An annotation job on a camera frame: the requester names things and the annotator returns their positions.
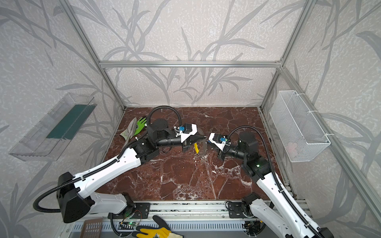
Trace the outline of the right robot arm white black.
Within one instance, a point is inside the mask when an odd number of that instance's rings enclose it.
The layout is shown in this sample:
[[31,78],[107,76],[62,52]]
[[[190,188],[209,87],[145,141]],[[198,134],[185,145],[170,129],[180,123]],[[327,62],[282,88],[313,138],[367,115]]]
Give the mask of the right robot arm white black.
[[247,175],[268,196],[277,211],[270,208],[255,193],[242,199],[244,210],[269,227],[280,238],[332,238],[333,233],[325,227],[320,227],[295,201],[277,175],[269,156],[259,154],[259,144],[256,136],[263,138],[260,131],[247,126],[248,131],[239,134],[234,145],[231,136],[245,126],[232,130],[228,135],[211,133],[208,139],[210,145],[218,151],[218,157],[232,157],[242,160],[241,167]]

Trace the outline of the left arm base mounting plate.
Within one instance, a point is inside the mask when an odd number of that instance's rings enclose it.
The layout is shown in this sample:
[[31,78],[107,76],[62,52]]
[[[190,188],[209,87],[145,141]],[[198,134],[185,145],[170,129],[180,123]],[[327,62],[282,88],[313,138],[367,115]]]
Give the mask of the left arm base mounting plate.
[[150,203],[138,202],[134,205],[128,205],[120,216],[125,219],[147,219],[150,212]]

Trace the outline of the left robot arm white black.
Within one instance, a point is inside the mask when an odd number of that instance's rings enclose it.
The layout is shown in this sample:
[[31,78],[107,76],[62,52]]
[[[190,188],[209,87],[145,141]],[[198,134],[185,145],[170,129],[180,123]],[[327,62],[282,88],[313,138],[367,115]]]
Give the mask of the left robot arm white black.
[[[151,121],[151,116],[168,109],[178,117],[179,125],[169,128],[165,119]],[[160,154],[161,147],[181,147],[186,152],[194,144],[205,140],[195,124],[183,123],[180,113],[170,106],[158,106],[146,116],[146,133],[126,144],[119,155],[87,171],[59,177],[58,185],[33,202],[34,210],[42,213],[60,213],[64,223],[75,222],[88,214],[124,214],[134,208],[128,195],[98,193],[104,184],[137,168]]]

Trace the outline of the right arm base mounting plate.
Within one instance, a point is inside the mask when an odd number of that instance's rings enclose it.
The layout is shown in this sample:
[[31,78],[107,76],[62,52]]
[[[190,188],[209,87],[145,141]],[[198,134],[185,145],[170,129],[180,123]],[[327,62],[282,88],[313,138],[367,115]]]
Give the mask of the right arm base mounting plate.
[[225,208],[229,212],[229,218],[254,218],[254,215],[247,210],[247,206],[242,202],[226,201]]

